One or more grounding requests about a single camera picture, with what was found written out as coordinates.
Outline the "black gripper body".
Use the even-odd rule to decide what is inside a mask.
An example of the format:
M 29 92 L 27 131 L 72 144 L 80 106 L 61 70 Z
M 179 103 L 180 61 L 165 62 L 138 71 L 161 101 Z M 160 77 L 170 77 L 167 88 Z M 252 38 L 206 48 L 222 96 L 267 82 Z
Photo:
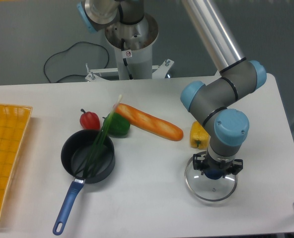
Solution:
M 227 175 L 227 169 L 232 165 L 233 160 L 231 161 L 216 161 L 210 154 L 205 155 L 205 165 L 208 166 L 204 169 L 205 175 Z

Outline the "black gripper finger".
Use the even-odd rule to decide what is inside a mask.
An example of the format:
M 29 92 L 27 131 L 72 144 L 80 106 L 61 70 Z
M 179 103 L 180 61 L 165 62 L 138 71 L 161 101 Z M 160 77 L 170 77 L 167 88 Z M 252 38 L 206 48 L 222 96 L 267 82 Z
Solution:
M 226 163 L 223 168 L 223 178 L 227 175 L 238 175 L 240 171 L 243 169 L 243 160 L 242 159 L 234 159 L 229 163 Z
M 200 171 L 201 175 L 204 175 L 204 171 L 207 168 L 206 153 L 193 154 L 192 164 L 194 170 Z

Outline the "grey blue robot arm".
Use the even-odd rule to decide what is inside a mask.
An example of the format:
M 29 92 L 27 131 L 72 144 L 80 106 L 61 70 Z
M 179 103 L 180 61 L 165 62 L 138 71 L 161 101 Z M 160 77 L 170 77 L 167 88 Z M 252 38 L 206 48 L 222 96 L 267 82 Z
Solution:
M 260 88 L 266 82 L 266 71 L 259 62 L 245 58 L 212 1 L 185 0 L 183 4 L 220 73 L 220 78 L 208 85 L 200 81 L 189 84 L 180 96 L 211 137 L 204 158 L 195 159 L 193 166 L 210 179 L 236 175 L 243 162 L 235 155 L 247 137 L 249 121 L 230 105 Z M 88 31 L 105 31 L 115 48 L 120 79 L 151 78 L 151 58 L 138 60 L 134 55 L 150 49 L 158 36 L 157 23 L 145 13 L 143 1 L 83 0 L 77 8 Z

